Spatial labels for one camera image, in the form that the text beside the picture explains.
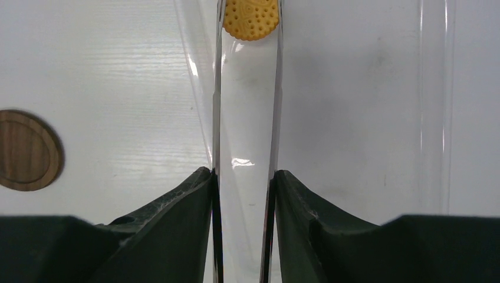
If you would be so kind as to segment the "metal serving tongs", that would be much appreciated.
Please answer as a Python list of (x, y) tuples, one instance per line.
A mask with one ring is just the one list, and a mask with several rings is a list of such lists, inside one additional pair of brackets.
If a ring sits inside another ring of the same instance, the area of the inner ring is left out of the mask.
[(282, 8), (261, 40), (223, 28), (218, 1), (212, 96), (212, 164), (218, 182), (225, 282), (281, 282), (271, 179), (277, 168), (282, 96)]

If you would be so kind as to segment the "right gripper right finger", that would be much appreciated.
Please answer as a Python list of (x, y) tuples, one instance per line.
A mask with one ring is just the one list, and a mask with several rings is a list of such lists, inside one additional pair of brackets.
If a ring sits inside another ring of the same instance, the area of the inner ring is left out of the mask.
[(284, 282), (498, 282), (499, 219), (403, 215), (375, 225), (277, 171)]

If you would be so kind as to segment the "dark wooden coaster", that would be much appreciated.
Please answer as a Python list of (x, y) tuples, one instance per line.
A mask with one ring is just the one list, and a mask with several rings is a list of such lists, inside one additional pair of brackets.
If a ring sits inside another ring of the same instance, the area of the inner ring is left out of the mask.
[(52, 184), (64, 168), (62, 142), (48, 123), (27, 111), (1, 110), (1, 185), (33, 192)]

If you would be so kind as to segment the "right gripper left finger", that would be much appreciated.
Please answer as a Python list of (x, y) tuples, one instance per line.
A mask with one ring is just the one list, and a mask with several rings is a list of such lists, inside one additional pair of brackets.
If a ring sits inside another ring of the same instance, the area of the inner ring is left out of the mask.
[(107, 225), (74, 216), (3, 216), (2, 282), (202, 282), (211, 172)]

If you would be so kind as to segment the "orange round macaron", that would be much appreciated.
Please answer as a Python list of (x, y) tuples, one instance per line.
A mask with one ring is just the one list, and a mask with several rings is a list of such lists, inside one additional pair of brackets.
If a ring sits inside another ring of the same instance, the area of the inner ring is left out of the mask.
[(278, 4), (277, 0), (228, 0), (223, 28), (238, 40), (261, 40), (279, 24)]

